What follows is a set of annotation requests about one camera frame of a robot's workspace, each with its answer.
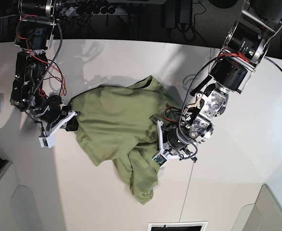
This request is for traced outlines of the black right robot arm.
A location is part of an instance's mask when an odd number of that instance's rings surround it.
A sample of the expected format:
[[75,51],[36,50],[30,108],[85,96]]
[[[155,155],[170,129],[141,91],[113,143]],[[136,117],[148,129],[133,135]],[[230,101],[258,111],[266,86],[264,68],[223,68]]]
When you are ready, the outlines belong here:
[[63,105],[62,96],[66,95],[63,75],[55,77],[61,83],[57,94],[49,96],[43,90],[43,82],[54,77],[52,70],[62,73],[55,59],[47,58],[46,51],[55,28],[63,39],[58,21],[68,7],[62,0],[20,0],[17,7],[20,19],[15,29],[15,44],[21,51],[16,57],[10,103],[40,124],[42,133],[50,132],[70,110]]

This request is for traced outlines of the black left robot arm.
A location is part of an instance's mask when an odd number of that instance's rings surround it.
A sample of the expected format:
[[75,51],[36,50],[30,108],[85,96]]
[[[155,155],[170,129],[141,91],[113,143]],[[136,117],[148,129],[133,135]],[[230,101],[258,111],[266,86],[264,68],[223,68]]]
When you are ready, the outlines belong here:
[[265,59],[270,41],[282,30],[282,0],[246,0],[218,55],[211,59],[207,77],[191,83],[180,109],[169,106],[164,114],[176,117],[165,125],[157,119],[159,148],[153,160],[162,167],[172,159],[196,160],[197,145],[214,130],[213,119],[224,113],[230,92],[242,93],[255,69]]

